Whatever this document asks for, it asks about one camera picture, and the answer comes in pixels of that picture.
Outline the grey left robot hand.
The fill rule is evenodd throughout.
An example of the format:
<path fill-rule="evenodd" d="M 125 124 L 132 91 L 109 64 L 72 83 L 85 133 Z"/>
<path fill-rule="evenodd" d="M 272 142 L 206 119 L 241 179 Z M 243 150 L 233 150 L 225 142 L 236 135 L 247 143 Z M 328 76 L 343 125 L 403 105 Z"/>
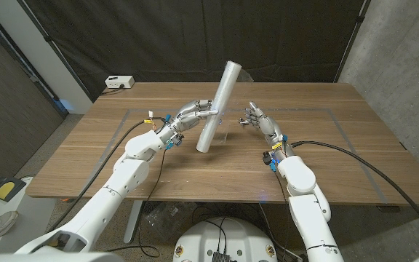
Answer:
<path fill-rule="evenodd" d="M 192 100 L 177 112 L 172 125 L 178 132 L 184 132 L 195 127 L 202 119 L 218 114 L 219 110 L 212 109 L 211 100 Z"/>

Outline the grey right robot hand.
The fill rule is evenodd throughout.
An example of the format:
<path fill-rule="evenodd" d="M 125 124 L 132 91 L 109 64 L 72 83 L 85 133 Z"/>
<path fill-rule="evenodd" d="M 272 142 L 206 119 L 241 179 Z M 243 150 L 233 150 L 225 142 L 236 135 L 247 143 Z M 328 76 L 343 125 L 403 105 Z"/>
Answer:
<path fill-rule="evenodd" d="M 270 146 L 282 142 L 283 134 L 277 122 L 272 117 L 267 116 L 253 101 L 250 101 L 249 105 L 250 107 L 245 109 L 245 118 L 241 118 L 239 123 L 241 125 L 251 124 L 258 128 Z"/>

